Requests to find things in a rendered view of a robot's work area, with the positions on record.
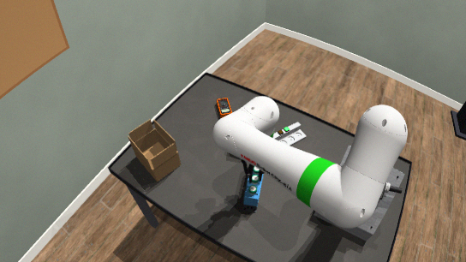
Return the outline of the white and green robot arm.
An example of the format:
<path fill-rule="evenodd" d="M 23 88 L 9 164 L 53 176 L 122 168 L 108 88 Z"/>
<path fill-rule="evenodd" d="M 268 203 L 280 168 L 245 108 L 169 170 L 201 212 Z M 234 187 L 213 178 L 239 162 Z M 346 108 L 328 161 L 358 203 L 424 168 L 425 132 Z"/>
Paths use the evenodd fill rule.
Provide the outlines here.
<path fill-rule="evenodd" d="M 363 113 L 343 167 L 273 139 L 278 118 L 277 104 L 257 97 L 219 119 L 212 137 L 218 148 L 263 171 L 342 228 L 363 225 L 384 193 L 402 192 L 386 182 L 408 136 L 405 120 L 391 106 Z"/>

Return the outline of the blue tube rack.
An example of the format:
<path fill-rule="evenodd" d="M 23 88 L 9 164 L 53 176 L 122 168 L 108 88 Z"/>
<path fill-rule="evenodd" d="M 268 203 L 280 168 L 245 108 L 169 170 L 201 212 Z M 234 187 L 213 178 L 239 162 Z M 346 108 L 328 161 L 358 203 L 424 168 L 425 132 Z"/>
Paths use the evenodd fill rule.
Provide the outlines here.
<path fill-rule="evenodd" d="M 263 174 L 262 174 L 262 179 L 263 179 Z M 250 183 L 249 179 L 248 179 L 248 183 L 247 183 L 247 187 L 246 187 L 246 191 L 245 191 L 245 195 L 244 195 L 244 203 L 243 203 L 244 205 L 252 205 L 252 206 L 257 206 L 258 205 L 262 179 L 261 179 L 261 182 L 258 181 L 257 184 Z M 255 185 L 257 187 L 256 194 L 250 194 L 249 193 L 248 189 L 249 189 L 250 185 Z"/>

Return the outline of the orange multimeter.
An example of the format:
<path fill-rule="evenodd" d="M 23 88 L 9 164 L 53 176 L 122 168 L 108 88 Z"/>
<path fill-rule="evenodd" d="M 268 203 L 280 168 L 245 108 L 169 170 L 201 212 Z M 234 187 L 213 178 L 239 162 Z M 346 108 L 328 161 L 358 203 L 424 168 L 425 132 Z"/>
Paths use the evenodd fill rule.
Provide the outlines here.
<path fill-rule="evenodd" d="M 217 106 L 221 118 L 232 113 L 230 103 L 227 98 L 217 99 Z"/>

